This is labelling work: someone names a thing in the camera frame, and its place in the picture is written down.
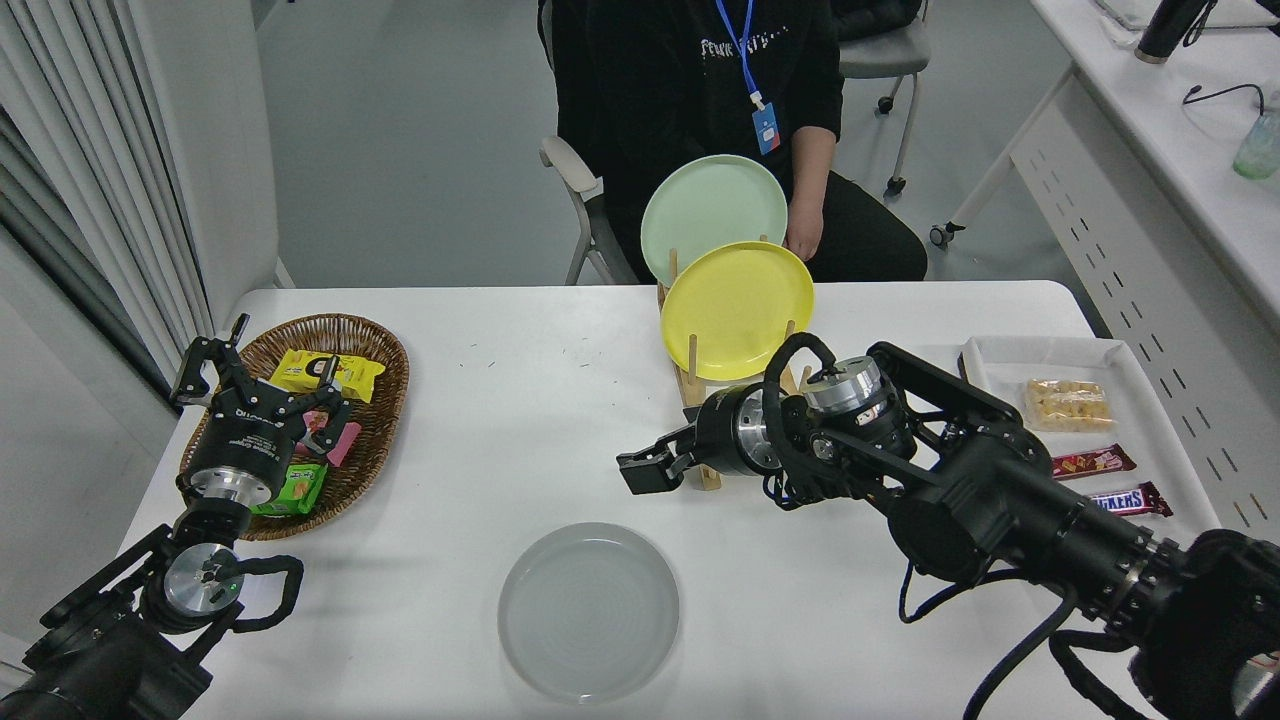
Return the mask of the person's left hand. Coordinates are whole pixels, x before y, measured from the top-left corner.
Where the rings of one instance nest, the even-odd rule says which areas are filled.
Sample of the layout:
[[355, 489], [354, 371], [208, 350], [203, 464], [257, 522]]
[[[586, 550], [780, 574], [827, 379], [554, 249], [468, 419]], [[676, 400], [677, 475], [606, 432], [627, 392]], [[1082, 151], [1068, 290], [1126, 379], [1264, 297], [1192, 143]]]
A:
[[792, 202], [788, 206], [788, 224], [783, 246], [803, 263], [809, 263], [817, 255], [824, 228], [822, 206]]

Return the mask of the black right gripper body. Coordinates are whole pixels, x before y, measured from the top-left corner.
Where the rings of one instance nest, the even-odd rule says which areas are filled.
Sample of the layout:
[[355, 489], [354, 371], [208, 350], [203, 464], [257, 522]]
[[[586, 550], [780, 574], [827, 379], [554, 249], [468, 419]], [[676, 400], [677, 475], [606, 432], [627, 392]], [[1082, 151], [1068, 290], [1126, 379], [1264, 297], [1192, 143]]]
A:
[[719, 473], [748, 474], [736, 420], [746, 391], [746, 386], [718, 389], [698, 409], [695, 459], [699, 464]]

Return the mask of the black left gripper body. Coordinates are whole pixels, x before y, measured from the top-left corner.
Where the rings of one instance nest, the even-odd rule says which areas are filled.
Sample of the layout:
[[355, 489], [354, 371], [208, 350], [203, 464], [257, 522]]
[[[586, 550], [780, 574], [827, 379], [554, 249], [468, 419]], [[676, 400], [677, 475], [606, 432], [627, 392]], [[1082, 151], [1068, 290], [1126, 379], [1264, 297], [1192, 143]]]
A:
[[186, 493], [278, 493], [301, 441], [301, 416], [285, 407], [207, 411], [186, 469]]

